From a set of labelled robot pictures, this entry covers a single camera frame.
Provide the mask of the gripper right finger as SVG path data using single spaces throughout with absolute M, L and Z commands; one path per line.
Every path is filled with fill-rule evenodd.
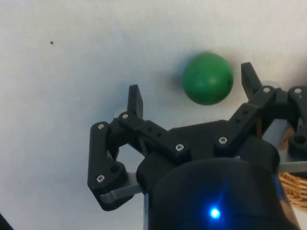
M 307 88 L 288 91 L 262 85 L 252 64 L 241 64 L 241 83 L 248 102 L 243 103 L 220 129 L 214 141 L 216 156 L 231 156 L 248 136 L 260 137 L 275 119 L 286 120 L 295 133 L 289 138 L 288 153 L 307 159 Z

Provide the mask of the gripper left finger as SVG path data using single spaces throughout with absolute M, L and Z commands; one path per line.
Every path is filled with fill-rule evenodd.
M 145 166 L 137 172 L 128 172 L 117 160 L 124 145 L 144 156 Z M 103 210 L 115 210 L 135 194 L 148 193 L 167 171 L 190 159 L 187 143 L 143 119 L 139 87 L 131 85 L 127 110 L 111 123 L 98 122 L 90 129 L 87 185 Z

